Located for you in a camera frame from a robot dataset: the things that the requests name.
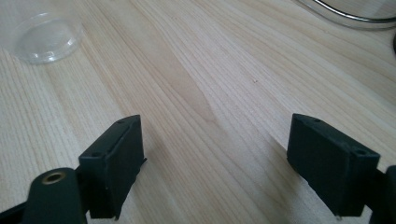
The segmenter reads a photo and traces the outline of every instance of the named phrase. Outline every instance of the transparent plastic container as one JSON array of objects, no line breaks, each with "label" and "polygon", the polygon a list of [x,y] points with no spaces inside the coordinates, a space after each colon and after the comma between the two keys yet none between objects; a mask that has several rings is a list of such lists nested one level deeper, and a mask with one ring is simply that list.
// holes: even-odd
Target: transparent plastic container
[{"label": "transparent plastic container", "polygon": [[72,0],[0,0],[0,47],[28,63],[50,63],[73,52],[82,25]]},{"label": "transparent plastic container", "polygon": [[396,0],[297,0],[319,15],[351,28],[388,29],[396,26]]}]

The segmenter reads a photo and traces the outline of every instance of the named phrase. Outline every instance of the wooden table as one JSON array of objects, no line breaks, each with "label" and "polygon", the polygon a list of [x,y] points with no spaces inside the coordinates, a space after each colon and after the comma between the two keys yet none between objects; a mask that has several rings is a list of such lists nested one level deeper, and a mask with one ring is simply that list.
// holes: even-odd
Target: wooden table
[{"label": "wooden table", "polygon": [[[286,161],[292,113],[396,163],[394,31],[348,29],[290,0],[76,1],[85,34],[56,63],[0,52],[0,210],[140,114],[148,162],[120,220],[339,223]],[[362,217],[340,223],[368,223]]]}]

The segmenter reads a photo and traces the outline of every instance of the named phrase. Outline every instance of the wood grain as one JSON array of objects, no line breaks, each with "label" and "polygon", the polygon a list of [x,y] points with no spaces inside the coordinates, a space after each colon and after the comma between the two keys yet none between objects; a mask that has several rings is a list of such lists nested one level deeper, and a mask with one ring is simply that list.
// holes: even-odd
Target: wood grain
[{"label": "wood grain", "polygon": [[[286,161],[292,113],[396,163],[394,31],[347,29],[290,0],[76,1],[80,48],[0,52],[0,210],[110,124],[142,116],[148,162],[117,223],[338,222]],[[113,223],[113,220],[90,220]]]}]

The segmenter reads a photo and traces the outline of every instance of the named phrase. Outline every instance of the light wood surface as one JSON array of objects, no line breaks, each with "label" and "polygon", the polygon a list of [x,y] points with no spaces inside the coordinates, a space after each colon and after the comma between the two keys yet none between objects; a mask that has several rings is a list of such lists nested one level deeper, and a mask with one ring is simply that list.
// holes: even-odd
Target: light wood surface
[{"label": "light wood surface", "polygon": [[286,161],[292,113],[396,163],[394,31],[351,30],[290,0],[76,1],[79,49],[50,64],[0,51],[0,210],[140,114],[148,162],[120,220],[338,222]]}]

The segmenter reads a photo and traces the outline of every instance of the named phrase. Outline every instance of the clear plastic lid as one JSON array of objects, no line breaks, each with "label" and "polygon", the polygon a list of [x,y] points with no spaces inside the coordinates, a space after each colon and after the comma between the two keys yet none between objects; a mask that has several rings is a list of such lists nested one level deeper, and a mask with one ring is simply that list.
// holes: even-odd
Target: clear plastic lid
[{"label": "clear plastic lid", "polygon": [[319,15],[358,29],[396,26],[396,0],[298,0]]}]

